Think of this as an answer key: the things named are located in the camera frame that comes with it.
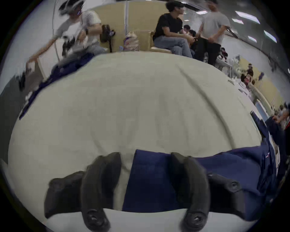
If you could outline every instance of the ceiling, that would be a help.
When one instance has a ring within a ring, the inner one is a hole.
[[[192,5],[201,10],[208,10],[205,0],[182,0],[189,5]],[[265,19],[262,17],[258,9],[250,2],[250,0],[218,0],[219,11],[228,17],[230,20],[231,28],[237,31],[237,36],[243,41],[253,45],[254,47],[260,49],[267,55],[271,57],[278,63],[281,69],[290,77],[288,73],[288,68],[290,68],[289,61],[287,59],[284,48],[282,47],[278,36],[275,31],[266,23]],[[256,16],[260,24],[253,22],[249,19],[240,17],[236,11],[244,12],[253,16]],[[184,19],[191,17],[191,19],[200,18],[199,15],[185,15]],[[232,19],[242,20],[244,24],[239,24],[234,22]],[[273,35],[277,43],[265,36],[264,30]],[[257,40],[255,43],[251,41],[248,36],[253,37]]]

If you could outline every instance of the gray t-shirt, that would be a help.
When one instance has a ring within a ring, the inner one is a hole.
[[[101,23],[101,20],[95,11],[83,11],[77,21],[72,22],[70,19],[67,19],[63,24],[61,24],[53,35],[53,38],[58,39],[62,36],[67,36],[69,41],[72,39],[76,40],[82,29],[98,23]],[[97,36],[88,36],[86,45],[90,46],[95,43],[98,43]],[[83,45],[75,43],[71,49],[74,52],[82,49],[82,47]]]
[[[210,36],[216,34],[218,30],[224,25],[224,26],[230,26],[229,19],[222,14],[221,12],[208,12],[202,20],[203,23],[203,30],[201,37],[207,39]],[[224,35],[221,35],[217,38],[215,43],[222,44],[222,39],[224,38]]]

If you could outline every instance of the chair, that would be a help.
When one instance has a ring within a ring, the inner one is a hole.
[[[170,53],[172,54],[172,52],[169,49],[164,49],[164,48],[157,48],[154,46],[154,42],[153,42],[153,35],[154,35],[155,31],[150,31],[150,41],[149,41],[149,47],[148,47],[148,51],[151,52],[164,52],[164,53]]]

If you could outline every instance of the plastic bag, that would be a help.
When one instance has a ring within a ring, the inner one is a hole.
[[[124,39],[124,51],[139,51],[139,40],[134,32],[129,32]]]

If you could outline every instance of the navy blue cloth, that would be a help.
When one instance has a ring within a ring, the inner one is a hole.
[[[267,127],[254,113],[251,115],[263,135],[260,146],[196,158],[207,171],[241,184],[246,209],[245,220],[258,219],[277,190],[275,152],[269,141]],[[136,150],[123,211],[153,213],[180,209],[170,184],[169,158],[169,154]]]
[[[123,211],[154,213],[180,209],[168,175],[170,154],[136,150]]]
[[[285,175],[285,172],[287,170],[286,160],[287,160],[287,154],[286,154],[286,137],[285,137],[285,131],[281,129],[280,125],[275,122],[275,120],[270,117],[265,122],[267,125],[267,128],[269,129],[269,133],[271,134],[274,142],[279,146],[280,151],[280,165],[278,168],[277,173],[277,180],[280,181]]]
[[[45,81],[39,84],[38,89],[35,90],[32,95],[30,96],[28,103],[24,106],[22,109],[22,112],[19,116],[19,119],[22,119],[23,116],[26,114],[28,111],[29,107],[35,100],[36,96],[42,91],[45,87],[49,86],[53,82],[63,78],[66,75],[69,75],[75,71],[77,71],[80,67],[84,66],[86,63],[88,63],[92,58],[94,57],[94,54],[92,53],[87,53],[83,55],[80,59],[74,60],[63,67],[56,67],[49,78]]]

